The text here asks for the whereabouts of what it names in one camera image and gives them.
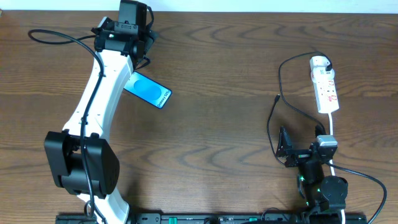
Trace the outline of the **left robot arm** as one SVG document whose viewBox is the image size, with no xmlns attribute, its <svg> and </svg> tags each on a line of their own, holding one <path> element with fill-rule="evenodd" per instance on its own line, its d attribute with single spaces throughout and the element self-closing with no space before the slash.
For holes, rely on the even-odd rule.
<svg viewBox="0 0 398 224">
<path fill-rule="evenodd" d="M 105 17 L 92 31 L 94 64 L 87 86 L 61 132 L 50 131 L 44 148 L 55 185 L 85 202 L 85 217 L 57 223 L 128 223 L 130 206 L 116 185 L 119 159 L 109 145 L 114 113 L 127 81 L 145 60 L 157 34 L 149 6 L 121 3 L 116 21 Z"/>
</svg>

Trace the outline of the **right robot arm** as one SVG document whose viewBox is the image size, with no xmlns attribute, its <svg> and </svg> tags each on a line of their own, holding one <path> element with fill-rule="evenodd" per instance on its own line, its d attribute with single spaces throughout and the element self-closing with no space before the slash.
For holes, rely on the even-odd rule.
<svg viewBox="0 0 398 224">
<path fill-rule="evenodd" d="M 284 165 L 298 169 L 299 185 L 308 202 L 308 210 L 300 216 L 310 223 L 317 215 L 340 214 L 346 208 L 348 182 L 335 175 L 326 176 L 322 165 L 332 160 L 338 143 L 332 135 L 318 135 L 308 149 L 294 149 L 287 130 L 279 129 L 276 156 L 285 159 Z"/>
</svg>

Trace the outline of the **blue screen Samsung smartphone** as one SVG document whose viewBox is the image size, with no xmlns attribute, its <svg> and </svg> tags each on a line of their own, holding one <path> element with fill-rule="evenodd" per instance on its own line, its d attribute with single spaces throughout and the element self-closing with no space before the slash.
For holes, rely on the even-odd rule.
<svg viewBox="0 0 398 224">
<path fill-rule="evenodd" d="M 130 76 L 124 89 L 158 109 L 162 109 L 172 96 L 171 89 L 138 72 Z"/>
</svg>

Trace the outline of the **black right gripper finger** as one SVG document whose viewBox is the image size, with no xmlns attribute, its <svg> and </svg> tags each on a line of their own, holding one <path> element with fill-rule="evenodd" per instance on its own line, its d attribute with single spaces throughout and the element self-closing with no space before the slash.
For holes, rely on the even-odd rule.
<svg viewBox="0 0 398 224">
<path fill-rule="evenodd" d="M 277 157 L 287 157 L 293 151 L 292 141 L 290 136 L 284 126 L 279 129 L 279 141 L 277 145 L 276 156 Z"/>
<path fill-rule="evenodd" d="M 315 126 L 315 136 L 318 137 L 319 135 L 325 135 L 326 134 L 326 130 L 323 126 L 317 124 Z"/>
</svg>

